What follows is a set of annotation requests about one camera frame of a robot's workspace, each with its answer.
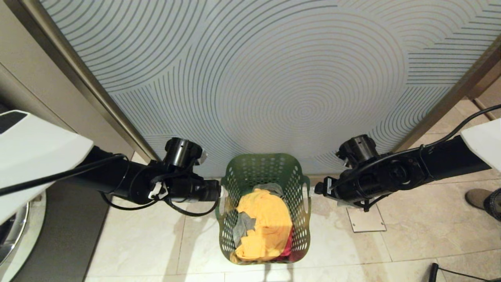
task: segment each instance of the person's foot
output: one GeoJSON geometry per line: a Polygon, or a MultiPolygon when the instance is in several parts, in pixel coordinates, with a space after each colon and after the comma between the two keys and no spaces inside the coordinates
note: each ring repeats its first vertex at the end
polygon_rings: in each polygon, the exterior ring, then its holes
{"type": "Polygon", "coordinates": [[[485,199],[492,194],[492,191],[486,189],[471,189],[465,195],[464,198],[468,204],[472,205],[475,208],[479,208],[481,210],[484,209],[483,203],[485,199]]]}

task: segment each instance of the green laundry basket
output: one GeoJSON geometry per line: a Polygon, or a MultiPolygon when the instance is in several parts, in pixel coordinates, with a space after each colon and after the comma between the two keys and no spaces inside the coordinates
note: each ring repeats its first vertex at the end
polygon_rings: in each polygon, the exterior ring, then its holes
{"type": "Polygon", "coordinates": [[[289,206],[293,223],[291,255],[288,261],[242,262],[253,263],[292,263],[302,259],[310,247],[310,179],[303,175],[301,165],[296,158],[287,154],[241,155],[229,162],[226,176],[221,179],[221,185],[228,192],[221,199],[224,212],[219,206],[215,209],[219,222],[219,245],[224,256],[229,260],[235,251],[233,228],[236,225],[238,212],[236,207],[243,195],[252,192],[255,185],[277,183],[284,191],[284,199],[289,206]],[[303,185],[306,184],[308,198],[303,199],[303,185]]]}

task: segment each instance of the tile floor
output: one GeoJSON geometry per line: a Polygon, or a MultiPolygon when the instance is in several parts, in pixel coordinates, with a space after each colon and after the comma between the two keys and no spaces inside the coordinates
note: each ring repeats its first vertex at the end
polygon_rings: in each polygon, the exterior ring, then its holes
{"type": "MultiPolygon", "coordinates": [[[[475,111],[471,102],[459,102],[416,146],[441,138],[475,111]]],[[[486,121],[478,117],[468,126],[486,121]]],[[[345,208],[314,195],[308,254],[294,264],[271,266],[227,261],[219,250],[214,214],[186,217],[163,203],[136,212],[110,209],[86,282],[421,282],[428,281],[432,262],[483,278],[501,277],[501,224],[463,199],[475,187],[497,189],[500,176],[484,171],[395,193],[378,204],[388,231],[357,234],[345,208]]],[[[474,280],[440,271],[437,281],[474,280]]]]}

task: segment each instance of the concentric circle pattern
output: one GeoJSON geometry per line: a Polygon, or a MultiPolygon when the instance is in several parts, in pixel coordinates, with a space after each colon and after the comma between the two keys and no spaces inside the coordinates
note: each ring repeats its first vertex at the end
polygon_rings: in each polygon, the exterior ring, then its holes
{"type": "Polygon", "coordinates": [[[42,4],[160,156],[173,136],[208,151],[203,176],[252,153],[340,172],[364,133],[387,152],[501,31],[501,0],[42,4]]]}

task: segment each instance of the shoe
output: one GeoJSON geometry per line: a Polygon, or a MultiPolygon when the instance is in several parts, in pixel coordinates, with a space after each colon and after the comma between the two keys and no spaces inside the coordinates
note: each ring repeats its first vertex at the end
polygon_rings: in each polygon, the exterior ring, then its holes
{"type": "Polygon", "coordinates": [[[492,194],[492,191],[486,189],[471,189],[465,195],[464,198],[468,204],[475,208],[485,210],[483,203],[488,196],[492,194]]]}

